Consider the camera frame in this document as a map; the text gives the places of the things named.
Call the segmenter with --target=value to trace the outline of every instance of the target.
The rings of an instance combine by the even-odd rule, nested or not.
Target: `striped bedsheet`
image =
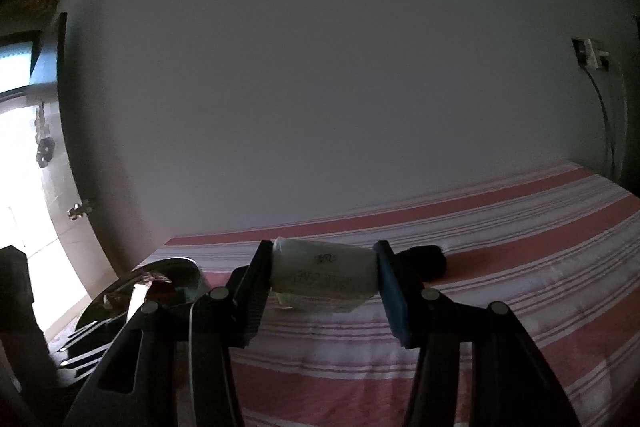
[[[454,301],[502,300],[531,334],[585,426],[605,425],[640,377],[640,200],[575,164],[519,174],[335,219],[179,237],[148,261],[184,256],[212,285],[247,264],[260,239],[305,237],[394,251],[441,245]],[[457,425],[468,420],[462,346]],[[232,353],[248,425],[402,424],[417,350],[391,335],[376,296],[347,314],[280,309]]]

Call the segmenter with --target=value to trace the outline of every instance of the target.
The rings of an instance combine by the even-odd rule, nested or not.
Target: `cable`
[[[607,157],[609,156],[609,144],[611,149],[611,166],[609,168],[609,176],[610,178],[614,178],[616,175],[616,139],[611,132],[611,125],[609,123],[607,108],[604,105],[604,100],[602,99],[600,89],[598,89],[598,84],[596,84],[596,81],[593,80],[591,73],[583,65],[580,65],[580,68],[589,77],[589,80],[591,81],[591,84],[593,84],[593,88],[596,90],[596,93],[598,95],[598,100],[600,100],[600,108],[602,109],[602,118],[604,120],[605,147],[607,149]]]
[[[622,134],[622,157],[620,158],[620,172],[618,174],[618,181],[622,178],[622,169],[625,166],[625,154],[626,154],[626,133],[629,128],[629,110],[628,105],[626,103],[626,84],[625,84],[625,73],[622,71],[621,67],[618,67],[620,70],[620,82],[622,83],[622,111],[624,118],[624,131]]]

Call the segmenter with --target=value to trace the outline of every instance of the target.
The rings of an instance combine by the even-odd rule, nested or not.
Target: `door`
[[[36,108],[36,155],[53,228],[78,279],[94,298],[117,277],[87,217],[95,201],[83,201],[78,194],[66,151],[58,100],[65,28],[63,13],[42,35],[26,103]]]

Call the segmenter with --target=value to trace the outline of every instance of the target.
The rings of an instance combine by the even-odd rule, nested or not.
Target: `wall socket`
[[[578,64],[590,70],[609,71],[609,52],[594,39],[572,39]]]

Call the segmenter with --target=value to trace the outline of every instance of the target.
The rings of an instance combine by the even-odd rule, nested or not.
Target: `pink striped bedsheet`
[[[500,299],[542,350],[584,426],[605,425],[640,377],[640,200],[576,164],[361,209],[309,223],[177,237],[148,261],[190,257],[212,285],[247,264],[260,239],[305,237],[394,251],[441,245],[457,302]],[[462,346],[456,425],[468,421],[470,351]],[[402,424],[417,350],[391,335],[376,296],[347,314],[280,309],[232,353],[248,425]]]

